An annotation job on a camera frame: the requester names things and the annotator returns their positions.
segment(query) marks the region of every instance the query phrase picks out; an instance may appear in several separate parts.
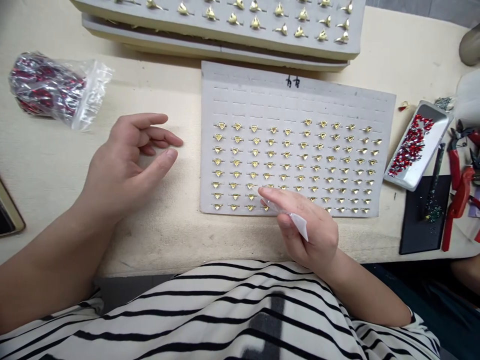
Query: right hand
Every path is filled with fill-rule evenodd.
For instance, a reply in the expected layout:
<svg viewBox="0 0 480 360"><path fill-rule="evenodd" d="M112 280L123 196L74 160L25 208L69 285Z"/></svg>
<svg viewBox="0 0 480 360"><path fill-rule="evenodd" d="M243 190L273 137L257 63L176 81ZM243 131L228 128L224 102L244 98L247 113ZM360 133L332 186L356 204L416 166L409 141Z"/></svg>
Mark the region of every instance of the right hand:
<svg viewBox="0 0 480 360"><path fill-rule="evenodd" d="M293 191L260 187L258 193L287 212L306 220L308 242L300 235L290 216L281 213L276 217L291 258L319 277L326 276L339 243L339 227L328 211Z"/></svg>

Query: hand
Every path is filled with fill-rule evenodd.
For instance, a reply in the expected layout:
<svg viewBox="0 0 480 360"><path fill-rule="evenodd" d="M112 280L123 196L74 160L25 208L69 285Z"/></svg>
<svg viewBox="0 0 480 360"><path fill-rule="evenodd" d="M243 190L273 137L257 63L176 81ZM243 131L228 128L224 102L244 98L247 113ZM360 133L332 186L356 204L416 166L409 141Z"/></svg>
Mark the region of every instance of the hand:
<svg viewBox="0 0 480 360"><path fill-rule="evenodd" d="M182 139L152 125L164 124L168 116L140 113L121 116L110 136L93 155L77 206L101 221L118 222L150 198L154 189L177 159L175 149L160 153L145 169L138 164L140 153L155 156L158 148L181 146Z"/></svg>
<svg viewBox="0 0 480 360"><path fill-rule="evenodd" d="M259 188L258 193L287 212L295 213L306 220L309 242L300 235L290 216L281 213L276 217L291 258L323 278L337 254L339 243L337 223L326 210L299 193L268 187Z"/></svg>

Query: left hand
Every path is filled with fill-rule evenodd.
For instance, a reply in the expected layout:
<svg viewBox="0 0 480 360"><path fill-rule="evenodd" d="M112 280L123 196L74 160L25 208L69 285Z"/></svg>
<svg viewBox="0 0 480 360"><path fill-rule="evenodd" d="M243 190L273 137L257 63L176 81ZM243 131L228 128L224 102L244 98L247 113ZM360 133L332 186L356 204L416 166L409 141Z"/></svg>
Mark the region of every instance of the left hand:
<svg viewBox="0 0 480 360"><path fill-rule="evenodd" d="M75 205L100 221L118 222L143 206L177 159L169 148L145 169L137 162L140 153L155 156L158 148L181 146L172 132L152 125L164 124L168 116L140 113L118 118L110 136L93 155L83 190Z"/></svg>

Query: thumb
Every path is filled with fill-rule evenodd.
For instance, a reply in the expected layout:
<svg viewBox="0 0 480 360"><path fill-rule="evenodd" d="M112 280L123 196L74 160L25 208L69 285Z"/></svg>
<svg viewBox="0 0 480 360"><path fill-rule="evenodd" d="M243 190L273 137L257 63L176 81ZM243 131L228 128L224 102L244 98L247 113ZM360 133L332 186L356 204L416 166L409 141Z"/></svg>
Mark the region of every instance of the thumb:
<svg viewBox="0 0 480 360"><path fill-rule="evenodd" d="M172 148L163 151L138 175L138 181L148 188L156 187L169 172L178 155L177 150Z"/></svg>
<svg viewBox="0 0 480 360"><path fill-rule="evenodd" d="M276 221L278 222L278 227L280 227L286 250L290 256L295 261L305 259L307 256L307 251L305 250L302 236L300 235L290 216L281 213L276 217Z"/></svg>

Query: black mat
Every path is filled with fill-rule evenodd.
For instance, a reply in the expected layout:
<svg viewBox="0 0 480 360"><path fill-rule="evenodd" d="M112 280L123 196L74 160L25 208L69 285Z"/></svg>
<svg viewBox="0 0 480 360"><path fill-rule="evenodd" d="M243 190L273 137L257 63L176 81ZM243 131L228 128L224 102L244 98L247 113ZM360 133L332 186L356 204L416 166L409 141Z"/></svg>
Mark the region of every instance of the black mat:
<svg viewBox="0 0 480 360"><path fill-rule="evenodd" d="M433 223L421 220L431 181L432 176L424 176L414 192L406 192L400 255L440 249L452 176L441 175L438 178L433 205L440 206L443 210L443 215Z"/></svg>

